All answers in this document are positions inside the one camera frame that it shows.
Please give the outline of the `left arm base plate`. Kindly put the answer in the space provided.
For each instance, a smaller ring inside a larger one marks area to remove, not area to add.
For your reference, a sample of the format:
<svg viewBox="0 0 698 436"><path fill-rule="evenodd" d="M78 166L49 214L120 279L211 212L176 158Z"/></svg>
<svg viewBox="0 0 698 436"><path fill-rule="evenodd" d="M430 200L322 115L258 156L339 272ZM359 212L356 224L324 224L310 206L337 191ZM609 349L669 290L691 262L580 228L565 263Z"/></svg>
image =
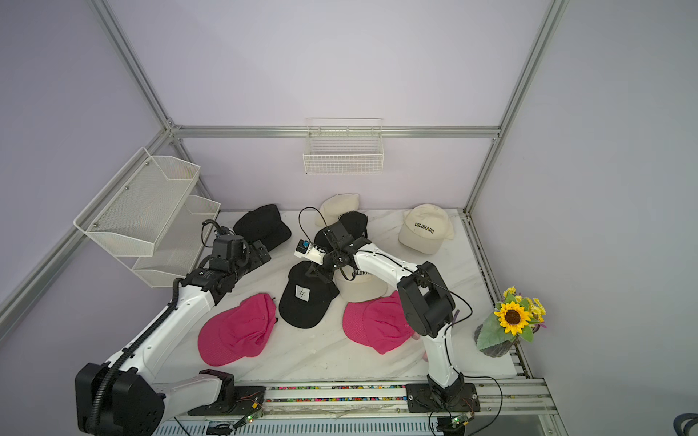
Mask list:
<svg viewBox="0 0 698 436"><path fill-rule="evenodd" d="M212 404L188 411L188 416L242 416L251 415L262 409L265 402L265 386L236 386L224 392Z"/></svg>

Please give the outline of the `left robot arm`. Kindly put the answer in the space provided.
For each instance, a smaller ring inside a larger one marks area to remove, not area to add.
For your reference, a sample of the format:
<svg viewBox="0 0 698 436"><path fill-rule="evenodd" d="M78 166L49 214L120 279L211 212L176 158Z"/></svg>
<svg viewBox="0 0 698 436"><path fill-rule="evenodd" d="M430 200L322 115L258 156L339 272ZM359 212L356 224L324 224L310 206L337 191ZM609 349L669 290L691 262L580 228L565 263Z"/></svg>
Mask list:
<svg viewBox="0 0 698 436"><path fill-rule="evenodd" d="M234 375L203 370L176 383L156 376L190 329L249 272L271 259L260 242L240 235L217 236L211 254L184 278L156 318L104 363L89 363L76 376L76 415L92 435L151 435L161 423L195 409L229 412L238 394Z"/></svg>

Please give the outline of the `black cap with white patch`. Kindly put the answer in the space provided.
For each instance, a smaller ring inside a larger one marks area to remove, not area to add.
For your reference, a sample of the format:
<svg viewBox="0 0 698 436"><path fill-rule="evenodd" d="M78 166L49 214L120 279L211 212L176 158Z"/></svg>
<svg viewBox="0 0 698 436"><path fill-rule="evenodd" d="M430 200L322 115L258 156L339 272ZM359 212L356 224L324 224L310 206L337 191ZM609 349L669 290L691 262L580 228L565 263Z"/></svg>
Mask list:
<svg viewBox="0 0 698 436"><path fill-rule="evenodd" d="M299 329L311 329L322 321L331 303L339 295L336 285L308 275L309 261L294 265L278 305L281 318Z"/></svg>

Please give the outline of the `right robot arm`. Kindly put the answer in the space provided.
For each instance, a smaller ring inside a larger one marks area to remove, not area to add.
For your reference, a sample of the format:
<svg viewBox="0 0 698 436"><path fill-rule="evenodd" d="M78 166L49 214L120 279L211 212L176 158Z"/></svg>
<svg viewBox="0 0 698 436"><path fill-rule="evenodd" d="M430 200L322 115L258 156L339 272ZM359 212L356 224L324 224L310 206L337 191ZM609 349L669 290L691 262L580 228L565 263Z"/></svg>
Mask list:
<svg viewBox="0 0 698 436"><path fill-rule="evenodd" d="M365 236L355 238L342 223L333 223L318 233L325 255L320 268L329 272L350 265L394 285L409 326L423 338L428 358L427 381L433 396L443 401L465 386L449 354L456 312L453 294L437 267L420 265L387 254Z"/></svg>

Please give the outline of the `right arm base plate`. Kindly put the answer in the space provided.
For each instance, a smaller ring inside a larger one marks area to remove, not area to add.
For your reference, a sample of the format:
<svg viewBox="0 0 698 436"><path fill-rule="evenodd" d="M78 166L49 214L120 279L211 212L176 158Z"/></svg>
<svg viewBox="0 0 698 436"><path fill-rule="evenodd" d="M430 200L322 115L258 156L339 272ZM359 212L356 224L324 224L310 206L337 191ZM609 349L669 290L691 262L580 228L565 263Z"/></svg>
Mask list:
<svg viewBox="0 0 698 436"><path fill-rule="evenodd" d="M448 388L429 383L405 385L407 408L419 412L480 412L481 405L473 383L456 381Z"/></svg>

